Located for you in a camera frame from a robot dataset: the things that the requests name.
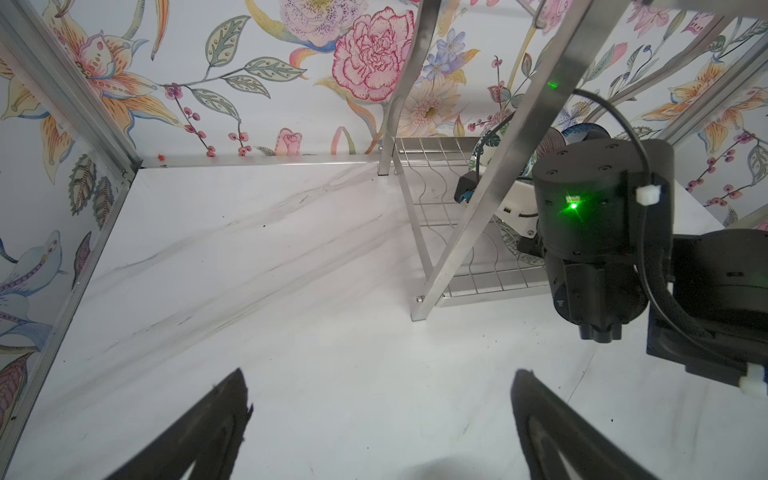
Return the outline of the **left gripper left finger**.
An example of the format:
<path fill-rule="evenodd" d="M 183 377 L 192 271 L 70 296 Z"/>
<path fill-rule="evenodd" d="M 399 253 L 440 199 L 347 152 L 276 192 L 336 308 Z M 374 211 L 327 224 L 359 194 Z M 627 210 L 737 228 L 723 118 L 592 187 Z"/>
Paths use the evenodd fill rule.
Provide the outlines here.
<path fill-rule="evenodd" d="M 252 415 L 241 369 L 192 406 L 111 479 L 228 479 Z"/>

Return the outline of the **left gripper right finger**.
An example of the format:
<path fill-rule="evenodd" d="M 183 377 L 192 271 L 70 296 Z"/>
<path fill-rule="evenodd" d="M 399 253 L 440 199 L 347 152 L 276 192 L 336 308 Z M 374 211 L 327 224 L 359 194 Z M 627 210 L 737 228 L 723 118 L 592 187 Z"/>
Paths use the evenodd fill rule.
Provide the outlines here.
<path fill-rule="evenodd" d="M 518 437 L 532 479 L 652 479 L 533 372 L 520 369 L 511 386 Z"/>

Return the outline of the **green leaf pattern bowl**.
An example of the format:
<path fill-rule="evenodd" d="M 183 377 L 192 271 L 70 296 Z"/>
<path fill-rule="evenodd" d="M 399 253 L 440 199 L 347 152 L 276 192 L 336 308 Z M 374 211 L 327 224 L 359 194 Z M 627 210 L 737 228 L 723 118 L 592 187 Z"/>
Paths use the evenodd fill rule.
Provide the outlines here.
<path fill-rule="evenodd" d="M 505 134 L 506 127 L 501 128 L 498 132 L 492 134 L 491 131 L 483 134 L 478 142 L 473 147 L 469 160 L 469 169 L 476 173 L 482 174 L 486 167 L 490 165 L 493 155 L 498 149 L 501 143 L 501 137 Z M 529 158 L 526 166 L 523 168 L 519 179 L 530 181 L 532 178 L 532 170 L 535 163 L 538 160 L 538 152 L 535 151 Z"/>

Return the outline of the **green white patterned bowl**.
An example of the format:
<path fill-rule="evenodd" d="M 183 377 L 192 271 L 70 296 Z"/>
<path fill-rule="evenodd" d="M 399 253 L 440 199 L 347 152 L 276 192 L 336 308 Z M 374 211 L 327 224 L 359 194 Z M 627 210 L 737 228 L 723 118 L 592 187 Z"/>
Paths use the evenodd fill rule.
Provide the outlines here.
<path fill-rule="evenodd" d="M 495 219 L 495 223 L 499 227 L 503 243 L 516 260 L 530 266 L 544 265 L 538 236 L 533 238 L 521 236 L 498 218 Z"/>

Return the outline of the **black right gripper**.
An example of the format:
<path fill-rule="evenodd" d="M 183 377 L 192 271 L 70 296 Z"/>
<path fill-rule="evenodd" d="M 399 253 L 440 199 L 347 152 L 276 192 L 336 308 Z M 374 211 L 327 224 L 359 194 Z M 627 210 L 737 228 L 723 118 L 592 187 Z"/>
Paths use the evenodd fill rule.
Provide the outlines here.
<path fill-rule="evenodd" d="M 538 236 L 544 257 L 542 241 L 538 233 L 539 212 L 536 204 L 533 181 L 517 179 L 495 213 L 521 236 Z"/>

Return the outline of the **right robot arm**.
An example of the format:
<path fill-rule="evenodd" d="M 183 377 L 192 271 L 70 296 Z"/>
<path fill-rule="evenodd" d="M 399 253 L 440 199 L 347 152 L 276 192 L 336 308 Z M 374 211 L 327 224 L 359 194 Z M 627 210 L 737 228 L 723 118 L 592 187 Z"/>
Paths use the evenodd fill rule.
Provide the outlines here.
<path fill-rule="evenodd" d="M 555 311 L 610 343 L 647 314 L 646 351 L 688 373 L 767 393 L 767 235 L 677 234 L 674 151 L 661 140 L 556 148 L 525 177 Z"/>

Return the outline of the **blue floral bowl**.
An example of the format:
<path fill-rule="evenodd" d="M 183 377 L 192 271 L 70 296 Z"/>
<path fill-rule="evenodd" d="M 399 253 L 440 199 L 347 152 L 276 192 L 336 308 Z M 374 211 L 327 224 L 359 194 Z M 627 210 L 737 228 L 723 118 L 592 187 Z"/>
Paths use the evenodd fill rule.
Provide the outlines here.
<path fill-rule="evenodd" d="M 610 139 L 611 135 L 599 124 L 581 123 L 572 125 L 562 131 L 567 145 L 600 139 Z"/>

